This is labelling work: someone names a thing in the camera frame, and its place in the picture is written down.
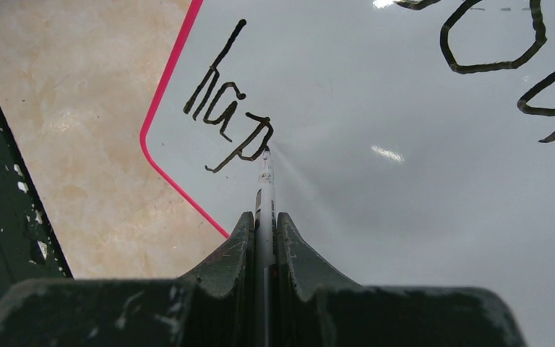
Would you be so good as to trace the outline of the white whiteboard marker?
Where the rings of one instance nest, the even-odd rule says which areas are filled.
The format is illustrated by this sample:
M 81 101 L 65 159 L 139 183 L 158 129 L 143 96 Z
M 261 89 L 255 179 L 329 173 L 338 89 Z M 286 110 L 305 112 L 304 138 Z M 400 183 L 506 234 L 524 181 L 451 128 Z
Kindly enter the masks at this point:
M 255 346 L 273 346 L 275 308 L 275 182 L 271 152 L 266 147 L 260 159 L 256 197 L 254 238 Z

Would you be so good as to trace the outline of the pink framed whiteboard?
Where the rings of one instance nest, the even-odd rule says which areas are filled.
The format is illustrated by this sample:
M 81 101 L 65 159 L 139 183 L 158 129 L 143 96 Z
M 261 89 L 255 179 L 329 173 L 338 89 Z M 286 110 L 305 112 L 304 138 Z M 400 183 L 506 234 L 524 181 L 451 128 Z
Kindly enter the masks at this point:
M 555 346 L 555 1 L 193 1 L 140 142 L 222 234 L 267 145 L 348 277 L 488 288 Z

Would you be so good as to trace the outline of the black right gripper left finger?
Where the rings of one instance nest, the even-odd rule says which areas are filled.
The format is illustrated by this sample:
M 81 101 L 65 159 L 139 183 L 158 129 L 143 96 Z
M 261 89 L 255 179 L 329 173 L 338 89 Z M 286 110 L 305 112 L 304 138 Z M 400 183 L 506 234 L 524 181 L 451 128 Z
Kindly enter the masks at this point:
M 251 346 L 254 217 L 178 278 L 37 278 L 0 300 L 0 346 Z

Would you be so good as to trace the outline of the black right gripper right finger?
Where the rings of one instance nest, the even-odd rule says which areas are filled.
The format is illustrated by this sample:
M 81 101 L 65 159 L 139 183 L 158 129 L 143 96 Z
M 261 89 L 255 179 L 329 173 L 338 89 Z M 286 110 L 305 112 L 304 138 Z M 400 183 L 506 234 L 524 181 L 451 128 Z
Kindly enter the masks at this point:
M 524 346 L 509 307 L 472 287 L 363 286 L 277 217 L 284 346 Z

